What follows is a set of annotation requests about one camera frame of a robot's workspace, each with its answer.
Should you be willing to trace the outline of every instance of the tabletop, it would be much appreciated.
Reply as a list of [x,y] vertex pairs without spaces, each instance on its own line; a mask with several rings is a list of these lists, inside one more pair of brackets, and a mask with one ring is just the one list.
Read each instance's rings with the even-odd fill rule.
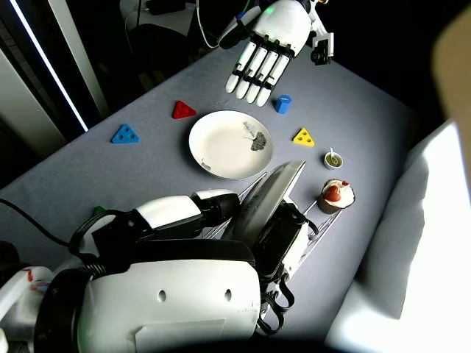
[[[162,196],[208,188],[240,192],[257,177],[225,180],[209,174],[191,156],[188,136],[205,114],[217,110],[250,114],[268,128],[274,141],[266,171],[289,160],[306,160],[291,193],[301,210],[328,179],[345,179],[355,191],[355,204],[343,212],[289,283],[296,304],[279,335],[323,338],[401,173],[417,117],[337,63],[314,66],[307,47],[288,65],[264,107],[247,104],[224,91],[243,47],[241,43],[211,52],[35,166],[1,190],[0,197],[68,240],[97,205],[131,210]],[[292,98],[285,115],[277,114],[273,105],[282,94]],[[177,100],[193,107],[197,116],[174,120]],[[112,144],[122,124],[129,124],[141,142]],[[302,127],[311,133],[315,147],[291,142]],[[322,162],[331,146],[344,159],[344,166],[335,171]],[[318,210],[309,216],[315,222],[326,217]],[[23,261],[35,265],[54,267],[68,256],[65,248],[6,207],[1,209],[0,234],[17,246]]]

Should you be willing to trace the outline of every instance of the white frosting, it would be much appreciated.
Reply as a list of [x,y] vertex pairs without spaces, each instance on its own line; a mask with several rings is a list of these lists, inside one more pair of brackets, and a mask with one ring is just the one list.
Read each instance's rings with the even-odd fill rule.
[[352,187],[350,184],[343,185],[341,180],[330,180],[322,189],[322,195],[331,186],[336,186],[338,188],[337,193],[340,195],[340,200],[332,202],[324,199],[329,205],[345,208],[346,206],[350,206],[355,201],[355,195],[353,194]]

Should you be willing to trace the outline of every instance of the small white bowl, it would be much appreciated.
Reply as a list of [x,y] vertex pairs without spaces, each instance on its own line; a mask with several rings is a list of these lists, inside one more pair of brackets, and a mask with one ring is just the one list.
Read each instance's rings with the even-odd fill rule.
[[327,161],[327,157],[329,157],[329,156],[330,156],[330,152],[327,152],[324,156],[324,164],[325,164],[325,167],[327,169],[339,169],[344,165],[344,159],[341,157],[340,154],[335,153],[335,152],[333,153],[333,156],[335,158],[337,158],[337,160],[339,160],[339,162],[340,162],[340,165],[338,165],[336,167],[334,165],[329,164],[329,162]]

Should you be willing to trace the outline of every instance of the screw hole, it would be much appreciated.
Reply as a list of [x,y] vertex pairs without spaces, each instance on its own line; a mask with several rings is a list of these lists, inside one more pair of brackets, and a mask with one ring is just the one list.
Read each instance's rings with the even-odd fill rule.
[[226,294],[224,295],[224,298],[226,298],[226,300],[230,302],[232,297],[233,297],[233,294],[230,292],[230,289],[226,290]]
[[157,299],[159,302],[163,303],[167,299],[167,295],[165,294],[164,290],[161,290],[157,295]]

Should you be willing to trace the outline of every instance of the red triangle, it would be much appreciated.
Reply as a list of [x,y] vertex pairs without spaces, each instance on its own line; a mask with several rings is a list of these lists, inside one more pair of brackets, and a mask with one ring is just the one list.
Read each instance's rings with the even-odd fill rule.
[[187,116],[196,115],[196,110],[192,107],[189,107],[183,101],[178,101],[175,104],[175,109],[173,113],[174,119],[186,118]]

